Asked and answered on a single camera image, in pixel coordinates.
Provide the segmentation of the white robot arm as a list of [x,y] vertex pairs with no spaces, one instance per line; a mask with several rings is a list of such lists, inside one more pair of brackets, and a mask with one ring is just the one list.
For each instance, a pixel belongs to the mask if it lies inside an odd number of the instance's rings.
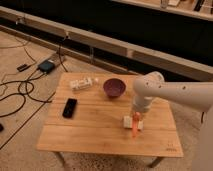
[[133,81],[132,109],[145,113],[159,97],[204,112],[192,171],[213,171],[213,82],[165,82],[159,72],[138,76]]

